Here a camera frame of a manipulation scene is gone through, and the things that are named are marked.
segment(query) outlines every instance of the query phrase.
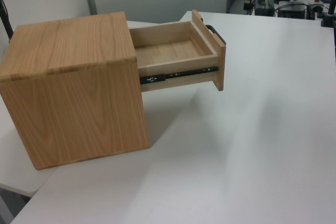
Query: wooden cabinet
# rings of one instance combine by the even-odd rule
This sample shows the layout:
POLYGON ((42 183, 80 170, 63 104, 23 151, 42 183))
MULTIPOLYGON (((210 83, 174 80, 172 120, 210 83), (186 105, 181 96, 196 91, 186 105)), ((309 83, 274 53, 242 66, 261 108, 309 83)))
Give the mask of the wooden cabinet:
POLYGON ((222 90, 225 49, 196 11, 189 22, 135 29, 124 13, 22 25, 0 94, 36 169, 121 154, 149 147, 141 91, 203 81, 222 90), (179 76, 195 69, 205 72, 179 76))

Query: black drawer handle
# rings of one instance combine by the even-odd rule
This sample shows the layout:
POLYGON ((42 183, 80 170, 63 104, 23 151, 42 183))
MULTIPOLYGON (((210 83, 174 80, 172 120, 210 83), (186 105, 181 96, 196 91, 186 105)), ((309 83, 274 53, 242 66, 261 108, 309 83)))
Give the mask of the black drawer handle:
POLYGON ((219 39, 226 45, 225 40, 221 37, 221 35, 216 31, 216 29, 211 26, 211 25, 205 25, 206 28, 208 28, 210 31, 212 31, 213 34, 217 35, 219 37, 219 39))

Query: white desk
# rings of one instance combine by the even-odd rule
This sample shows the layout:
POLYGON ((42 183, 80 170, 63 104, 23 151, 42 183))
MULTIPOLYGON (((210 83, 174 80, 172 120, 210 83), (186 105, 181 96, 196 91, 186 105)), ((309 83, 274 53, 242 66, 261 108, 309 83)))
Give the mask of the white desk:
POLYGON ((13 224, 334 223, 332 29, 201 15, 227 41, 224 91, 143 93, 153 146, 58 167, 13 224))

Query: wood grain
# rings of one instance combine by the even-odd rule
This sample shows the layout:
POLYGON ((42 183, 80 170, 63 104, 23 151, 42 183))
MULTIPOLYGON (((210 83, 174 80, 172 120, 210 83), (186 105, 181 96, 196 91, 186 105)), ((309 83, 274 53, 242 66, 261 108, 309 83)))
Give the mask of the wood grain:
POLYGON ((170 61, 190 59, 203 56, 191 40, 162 43, 135 48, 138 66, 143 67, 156 63, 166 63, 170 61))
POLYGON ((124 13, 18 26, 0 65, 0 82, 135 62, 124 13))
POLYGON ((219 70, 218 78, 214 81, 217 89, 222 91, 224 88, 224 70, 225 70, 225 55, 226 55, 226 45, 219 39, 216 34, 213 34, 208 30, 202 21, 202 17, 196 10, 192 11, 192 21, 191 24, 195 26, 196 30, 199 30, 201 34, 204 35, 205 39, 211 44, 214 50, 219 56, 219 70))
POLYGON ((152 65, 146 65, 139 68, 139 76, 145 77, 162 73, 174 73, 214 66, 218 67, 218 64, 218 55, 200 56, 190 59, 171 61, 167 62, 166 64, 157 63, 152 65))
POLYGON ((130 29, 134 47, 143 47, 190 38, 190 22, 172 22, 130 29))
POLYGON ((3 83, 36 169, 149 147, 136 62, 3 83))

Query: drawer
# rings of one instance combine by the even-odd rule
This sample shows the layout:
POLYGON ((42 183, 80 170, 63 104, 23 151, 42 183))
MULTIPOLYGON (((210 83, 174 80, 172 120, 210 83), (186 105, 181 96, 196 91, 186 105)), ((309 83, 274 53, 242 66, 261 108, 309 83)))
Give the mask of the drawer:
POLYGON ((203 23, 192 20, 130 29, 141 91, 213 81, 223 90, 226 45, 203 23))

